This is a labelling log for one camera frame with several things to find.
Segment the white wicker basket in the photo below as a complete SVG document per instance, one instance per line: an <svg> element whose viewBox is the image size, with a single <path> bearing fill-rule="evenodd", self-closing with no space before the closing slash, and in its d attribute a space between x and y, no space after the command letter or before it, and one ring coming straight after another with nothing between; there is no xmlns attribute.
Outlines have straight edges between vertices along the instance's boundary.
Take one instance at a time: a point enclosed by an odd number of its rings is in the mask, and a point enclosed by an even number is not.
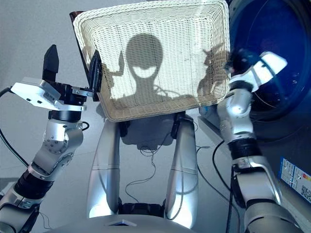
<svg viewBox="0 0 311 233"><path fill-rule="evenodd" d="M224 0L120 5L81 13L73 25L87 66L99 51L99 98L112 121L216 104L228 92Z"/></svg>

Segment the wire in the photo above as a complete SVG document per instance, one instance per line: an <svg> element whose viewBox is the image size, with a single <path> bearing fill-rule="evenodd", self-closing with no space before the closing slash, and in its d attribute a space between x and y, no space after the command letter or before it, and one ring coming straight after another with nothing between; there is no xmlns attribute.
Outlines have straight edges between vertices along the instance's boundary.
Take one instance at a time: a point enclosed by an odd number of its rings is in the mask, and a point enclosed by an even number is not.
<svg viewBox="0 0 311 233"><path fill-rule="evenodd" d="M200 151L200 149L206 149L206 148L209 148L208 146L204 146L204 147L199 147L196 151L196 155L198 155L198 152ZM198 165L198 171L201 175L201 177L203 178L203 180L225 201L227 202L230 202L230 200L228 198L226 198L220 191L218 191L206 178L205 176L203 175L203 173L201 172L200 170L200 167ZM238 227L237 227L237 233L240 233L240 228L241 228L241 218L240 218L240 214L239 214L239 211L238 211L238 208L233 204L232 205L233 207L233 210L234 212L236 213L237 215L237 218L238 218Z"/></svg>
<svg viewBox="0 0 311 233"><path fill-rule="evenodd" d="M82 124L86 124L86 127L82 129L82 131L87 130L89 128L89 124L86 121L82 121Z"/></svg>
<svg viewBox="0 0 311 233"><path fill-rule="evenodd" d="M132 181L132 182L128 183L128 184L125 186L125 193L126 193L129 197L133 198L137 203L139 203L139 200L138 200L137 198L135 198L133 195L129 194L128 191L127 191L127 188L128 188L129 186L131 186L131 185L136 185L136 184L145 183L145 182L151 180L151 179L155 176L155 174L156 174L156 165L154 164L154 156L155 156L155 154L159 151L159 149L163 146L163 144L164 144L164 142L165 142L165 140L166 140L166 138L167 138L168 135L170 135L170 133L167 133L167 134L165 135L163 141L161 142L160 146L159 146L156 150L152 150L152 149L150 149L150 147L148 147L148 146L142 146L142 147L140 148L140 150L139 150L140 153L141 153L143 156L145 156L145 157L151 157L151 165L154 167L154 172L153 172L153 174L152 174L150 177L148 177L148 178L146 178L146 179Z"/></svg>
<svg viewBox="0 0 311 233"><path fill-rule="evenodd" d="M231 180L233 178L233 167L231 167ZM229 233L230 231L230 224L231 224L231 213L232 213L232 199L233 199L233 192L232 192L232 184L230 185L230 197L229 197L229 208L228 208L228 217L227 217L227 224L225 228L225 232Z"/></svg>
<svg viewBox="0 0 311 233"><path fill-rule="evenodd" d="M224 184L224 186L228 189L229 192L231 192L231 189L229 188L229 186L226 184L226 182L224 181L223 177L221 176L218 168L216 167L216 164L215 164L215 154L216 154L216 151L217 149L224 143L225 141L222 141L220 142L216 147L215 147L215 150L213 152L213 156L212 156L212 161L213 161L213 166L217 172L217 175L219 176L220 180L222 181L222 183Z"/></svg>
<svg viewBox="0 0 311 233"><path fill-rule="evenodd" d="M0 98L7 92L11 92L11 88L7 87L4 90L2 90L0 92ZM4 134L2 133L1 129L0 129L0 138L2 139L2 141L4 142L4 144L7 146L7 148L26 166L28 167L29 164L26 162L26 160L24 160L18 153L16 150L14 150L14 148L10 145L10 143L8 142L8 140L6 140Z"/></svg>
<svg viewBox="0 0 311 233"><path fill-rule="evenodd" d="M199 129L199 126L198 126L198 124L197 124L195 121L193 121L193 123L194 123L194 125L196 126L196 128L194 129L194 131L197 132L198 129Z"/></svg>
<svg viewBox="0 0 311 233"><path fill-rule="evenodd" d="M272 107L272 108L276 108L275 106L272 106L271 104L267 103L267 102L264 101L262 98L260 98L259 95L257 95L256 92L254 92L254 94L255 94L255 96L256 96L261 102L263 102L264 104L266 104L266 105L268 105L268 106L270 106L270 107Z"/></svg>
<svg viewBox="0 0 311 233"><path fill-rule="evenodd" d="M39 214L41 214L41 216L43 218L43 228L46 229L46 230L53 230L53 228L50 226L50 219L49 219L49 217L46 214L42 213L42 212L39 212ZM48 219L48 227L46 227L46 225L45 225L45 218L44 218L44 216Z"/></svg>
<svg viewBox="0 0 311 233"><path fill-rule="evenodd" d="M249 35L250 35L251 30L252 30L252 28L253 28L253 26L254 26L254 23L255 23L255 21L256 21L258 15L259 15L259 13L262 11L262 9L264 8L264 6L267 4L268 1L269 1L269 0L267 0L267 1L262 5L262 7L259 9L259 11L257 12L257 14L256 14L256 16L255 16L255 18L254 18L254 20L253 20L253 22L252 22L251 27L249 28L248 35L247 35L247 40L246 40L246 46L247 46L247 44L248 44Z"/></svg>

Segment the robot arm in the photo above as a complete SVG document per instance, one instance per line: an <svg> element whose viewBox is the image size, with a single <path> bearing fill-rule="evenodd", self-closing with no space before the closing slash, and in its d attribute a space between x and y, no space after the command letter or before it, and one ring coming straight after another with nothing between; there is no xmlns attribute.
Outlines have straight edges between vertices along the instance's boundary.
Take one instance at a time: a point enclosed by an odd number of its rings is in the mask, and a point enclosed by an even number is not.
<svg viewBox="0 0 311 233"><path fill-rule="evenodd" d="M82 144L81 111L91 89L55 82L58 72L56 46L45 55L42 80L24 78L11 92L34 106L51 109L43 143L20 179L0 200L0 232L29 232L39 214L39 207L75 150Z"/></svg>
<svg viewBox="0 0 311 233"><path fill-rule="evenodd" d="M231 151L235 171L232 191L237 204L246 208L246 233L302 232L291 214L281 206L281 192L258 147L249 117L251 93L271 80L286 64L285 59L272 52L263 53L245 73L231 78L230 92L217 107L221 134Z"/></svg>

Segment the washing machine door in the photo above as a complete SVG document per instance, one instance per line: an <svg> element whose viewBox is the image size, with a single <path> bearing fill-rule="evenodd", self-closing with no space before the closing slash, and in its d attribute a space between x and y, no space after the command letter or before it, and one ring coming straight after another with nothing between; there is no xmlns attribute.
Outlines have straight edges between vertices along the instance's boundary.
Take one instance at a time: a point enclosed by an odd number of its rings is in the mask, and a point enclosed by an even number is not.
<svg viewBox="0 0 311 233"><path fill-rule="evenodd" d="M254 94L252 118L272 121L288 114L305 97L311 76L309 0L229 1L231 50L272 51L288 65Z"/></svg>
<svg viewBox="0 0 311 233"><path fill-rule="evenodd" d="M229 1L231 49L272 51L288 65L253 94L251 118L260 148L276 175L289 162L290 187L295 172L311 175L311 1ZM293 187L298 193L306 193ZM311 197L304 197L311 203Z"/></svg>

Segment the white floor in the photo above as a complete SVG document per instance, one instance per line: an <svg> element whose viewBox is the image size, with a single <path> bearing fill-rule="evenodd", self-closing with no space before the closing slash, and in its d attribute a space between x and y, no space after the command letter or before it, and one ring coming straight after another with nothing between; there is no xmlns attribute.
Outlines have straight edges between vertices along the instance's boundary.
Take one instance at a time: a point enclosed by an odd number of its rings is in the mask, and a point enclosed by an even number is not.
<svg viewBox="0 0 311 233"><path fill-rule="evenodd" d="M140 0L1 0L0 88L13 85L21 81L24 76L40 79L43 57L51 44L57 45L60 59L57 80L74 86L87 86L69 13L138 1ZM96 112L98 102L88 100L86 104L88 111L82 114L82 120L90 123L90 128L85 131L84 142L41 205L41 211L49 217L53 228L86 217L87 182L96 145L104 125L103 118ZM47 110L35 108L12 94L0 100L1 130L28 162L31 162L41 146L47 116ZM196 141L199 146L211 146L211 149L200 151L199 165L210 182L228 196L228 192L211 166L211 154L215 145L200 129L196 132ZM129 188L131 194L141 202L163 202L173 151L174 142L169 146L163 146L155 156L157 171L154 178L147 183ZM120 196L124 202L132 202L133 200L124 193L125 185L135 179L148 177L153 171L151 161L143 157L135 145L125 145L122 142L120 155ZM220 172L229 181L228 157L220 152L217 154L216 163L219 164ZM0 142L0 182L3 182L3 178L17 179L24 171L25 167ZM224 232L228 205L201 178L199 182L199 210L193 229L197 232ZM39 216L33 232L44 231L46 230L43 228L43 220ZM235 215L232 219L231 232L236 232Z"/></svg>

